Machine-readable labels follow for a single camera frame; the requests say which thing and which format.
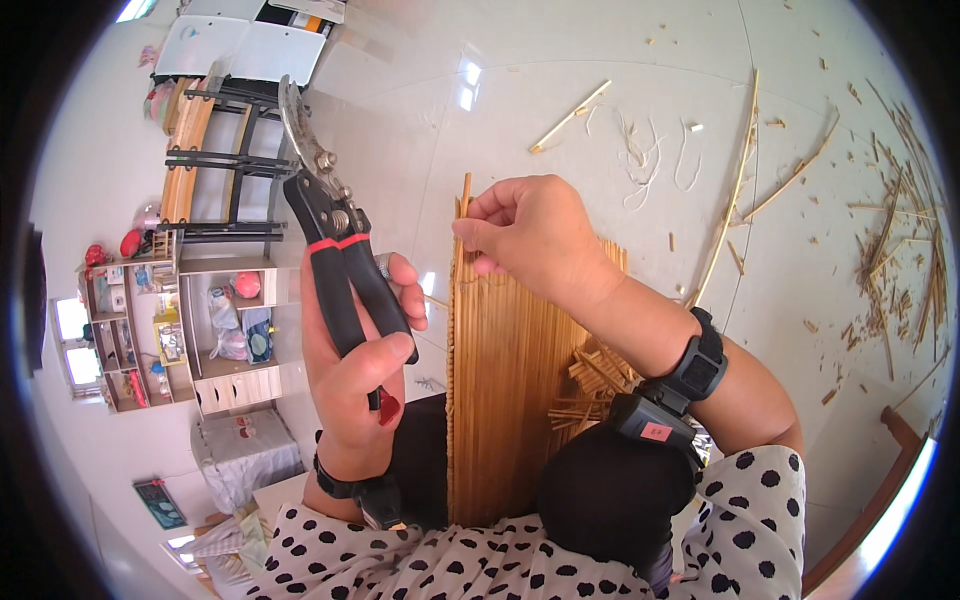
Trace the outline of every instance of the bamboo stick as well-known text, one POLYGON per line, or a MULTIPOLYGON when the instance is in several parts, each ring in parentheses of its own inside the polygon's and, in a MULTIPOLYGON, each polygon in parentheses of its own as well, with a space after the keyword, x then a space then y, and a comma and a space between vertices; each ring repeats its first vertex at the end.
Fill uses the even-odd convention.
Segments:
POLYGON ((564 125, 566 125, 566 122, 567 122, 567 121, 569 121, 569 120, 572 119, 573 117, 577 116, 577 110, 580 110, 581 108, 585 108, 585 107, 587 106, 587 104, 589 104, 589 102, 590 102, 591 100, 593 100, 594 98, 596 98, 597 96, 599 96, 599 95, 600 95, 600 92, 602 92, 603 90, 607 89, 607 86, 610 85, 610 84, 612 84, 612 82, 611 82, 610 80, 607 80, 607 81, 606 81, 605 83, 603 83, 600 87, 597 87, 596 90, 594 90, 594 92, 593 92, 592 94, 590 94, 589 96, 587 96, 587 99, 586 99, 585 101, 583 101, 583 102, 581 102, 579 105, 577 105, 577 107, 576 107, 574 110, 571 110, 570 113, 569 113, 566 117, 564 117, 563 120, 561 120, 560 123, 558 123, 552 130, 550 130, 549 132, 547 132, 547 135, 545 135, 544 137, 542 137, 539 142, 537 142, 536 144, 534 144, 533 146, 531 146, 531 147, 530 147, 530 154, 535 155, 535 154, 538 153, 538 152, 542 152, 542 151, 543 151, 543 144, 546 143, 546 140, 550 139, 550 136, 552 136, 554 133, 558 132, 561 127, 563 127, 564 125))
POLYGON ((719 232, 717 237, 716 246, 713 248, 713 254, 710 257, 709 266, 707 267, 707 274, 704 275, 704 281, 697 288, 697 291, 690 297, 690 301, 687 302, 686 308, 690 309, 700 301, 700 298, 704 294, 704 290, 707 289, 707 283, 710 281, 710 275, 713 273, 713 266, 717 262, 717 256, 720 255, 720 249, 723 248, 724 238, 727 236, 727 224, 730 222, 730 218, 733 215, 733 209, 736 207, 736 196, 740 191, 740 182, 743 180, 743 169, 747 164, 747 155, 750 151, 750 140, 753 137, 754 126, 756 122, 756 92, 759 89, 760 85, 760 71, 754 71, 754 99, 750 104, 750 114, 747 117, 747 133, 744 135, 743 141, 743 155, 740 157, 740 168, 737 169, 736 173, 736 183, 733 185, 733 190, 730 194, 730 202, 727 204, 727 210, 724 212, 723 220, 720 221, 719 232))
POLYGON ((813 153, 813 156, 811 156, 806 162, 801 161, 801 163, 800 163, 800 168, 797 169, 797 170, 794 172, 793 177, 791 177, 789 180, 786 181, 786 183, 784 183, 783 185, 781 185, 781 186, 777 189, 776 192, 774 192, 773 194, 770 195, 769 198, 767 198, 766 200, 764 200, 763 202, 761 202, 761 203, 759 204, 759 206, 757 206, 756 208, 754 208, 753 210, 751 210, 749 213, 747 213, 747 215, 746 215, 745 217, 743 217, 743 220, 744 220, 744 221, 747 221, 747 220, 749 220, 751 217, 753 217, 754 215, 756 215, 760 210, 763 209, 764 206, 768 205, 768 204, 770 203, 770 201, 772 201, 774 198, 776 198, 777 196, 779 196, 779 195, 780 195, 780 192, 782 192, 783 190, 785 190, 785 189, 787 188, 787 186, 790 185, 790 183, 793 182, 793 180, 795 180, 797 177, 799 177, 800 174, 801 174, 803 171, 806 170, 806 167, 808 167, 808 166, 810 166, 811 164, 813 164, 813 161, 816 160, 818 156, 820 156, 820 153, 823 152, 823 151, 824 151, 824 148, 827 147, 827 144, 830 143, 830 138, 833 136, 833 131, 837 128, 837 124, 838 124, 838 123, 840 123, 840 111, 839 111, 839 110, 837 111, 837 118, 836 118, 836 120, 833 121, 833 127, 830 128, 829 133, 827 133, 827 137, 824 138, 824 141, 823 141, 822 144, 820 144, 820 148, 817 149, 817 152, 813 153))

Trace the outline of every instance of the white wall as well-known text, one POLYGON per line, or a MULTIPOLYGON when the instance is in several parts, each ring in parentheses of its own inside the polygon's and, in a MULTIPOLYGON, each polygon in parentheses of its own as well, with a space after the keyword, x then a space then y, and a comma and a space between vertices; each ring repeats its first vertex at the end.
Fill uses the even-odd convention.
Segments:
MULTIPOLYGON (((160 197, 167 138, 157 124, 143 118, 150 67, 141 69, 137 63, 143 46, 163 41, 176 5, 161 0, 149 17, 111 25, 64 98, 38 165, 31 212, 43 233, 51 298, 75 295, 74 270, 86 247, 102 243, 117 249, 137 208, 160 197)), ((106 405, 71 401, 52 338, 46 340, 43 364, 45 369, 36 373, 35 399, 49 416, 50 435, 45 438, 59 440, 93 500, 88 510, 96 517, 84 519, 82 531, 88 536, 93 531, 110 534, 114 543, 109 547, 121 548, 117 554, 128 555, 126 564, 134 570, 145 563, 184 596, 208 598, 160 547, 216 512, 190 453, 196 406, 183 403, 110 415, 106 405), (165 479, 190 528, 164 532, 157 525, 131 486, 152 477, 165 479), (91 521, 97 521, 96 528, 91 521)), ((55 470, 64 486, 78 487, 62 476, 68 468, 55 470)), ((151 578, 141 581, 139 597, 171 597, 169 589, 150 585, 151 578)), ((129 579, 120 587, 124 596, 133 589, 129 579)))

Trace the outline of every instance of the finger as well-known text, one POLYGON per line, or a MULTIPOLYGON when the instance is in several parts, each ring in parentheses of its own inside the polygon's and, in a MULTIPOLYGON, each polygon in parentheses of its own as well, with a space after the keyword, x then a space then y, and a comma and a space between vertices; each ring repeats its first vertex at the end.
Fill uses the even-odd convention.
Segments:
POLYGON ((417 270, 410 264, 403 254, 393 252, 390 254, 390 262, 387 264, 387 271, 390 272, 390 279, 400 285, 410 285, 416 283, 418 279, 417 270))
POLYGON ((398 372, 414 351, 414 339, 406 333, 391 333, 385 338, 364 342, 351 350, 336 367, 339 395, 362 397, 398 372))
POLYGON ((499 265, 496 264, 496 261, 486 254, 477 256, 477 259, 473 261, 473 270, 476 271, 480 276, 484 276, 487 273, 493 273, 497 267, 499 267, 499 265))
POLYGON ((516 209, 516 196, 526 185, 526 178, 512 178, 494 183, 470 203, 467 217, 487 219, 501 209, 516 209))
POLYGON ((426 306, 423 304, 425 301, 423 289, 420 288, 418 283, 407 285, 400 290, 400 308, 403 309, 408 318, 425 317, 426 306))
POLYGON ((414 331, 426 331, 426 328, 429 326, 426 317, 408 317, 407 323, 410 324, 410 328, 414 331))
POLYGON ((500 236, 507 228, 499 228, 479 219, 457 219, 453 222, 453 233, 464 240, 468 252, 480 251, 496 255, 496 246, 500 236))

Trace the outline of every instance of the red toy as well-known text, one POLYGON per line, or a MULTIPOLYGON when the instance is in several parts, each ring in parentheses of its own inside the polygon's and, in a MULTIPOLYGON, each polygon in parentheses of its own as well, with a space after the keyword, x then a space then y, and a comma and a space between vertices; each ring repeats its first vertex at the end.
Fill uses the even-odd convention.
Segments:
POLYGON ((140 250, 140 243, 142 242, 143 235, 137 229, 131 229, 127 235, 123 236, 123 241, 120 242, 120 255, 124 258, 130 258, 136 251, 140 250))
POLYGON ((87 267, 92 267, 94 265, 106 264, 107 258, 107 253, 104 252, 104 247, 100 244, 94 244, 86 249, 84 262, 86 263, 87 267))
POLYGON ((260 273, 257 271, 241 271, 233 281, 233 289, 241 298, 256 298, 260 293, 260 273))
POLYGON ((93 280, 93 269, 90 267, 96 265, 107 264, 110 260, 109 255, 104 252, 104 247, 100 244, 94 244, 86 249, 86 254, 84 254, 84 263, 86 264, 86 270, 84 271, 84 277, 87 281, 93 280))

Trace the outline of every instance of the cabinet drawer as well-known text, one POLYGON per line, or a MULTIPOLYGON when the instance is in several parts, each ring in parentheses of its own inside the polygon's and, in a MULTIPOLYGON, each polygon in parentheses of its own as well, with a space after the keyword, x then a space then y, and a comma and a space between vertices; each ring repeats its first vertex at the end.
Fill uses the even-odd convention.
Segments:
POLYGON ((252 374, 256 375, 256 385, 260 393, 260 399, 265 400, 282 396, 280 367, 270 367, 252 374))

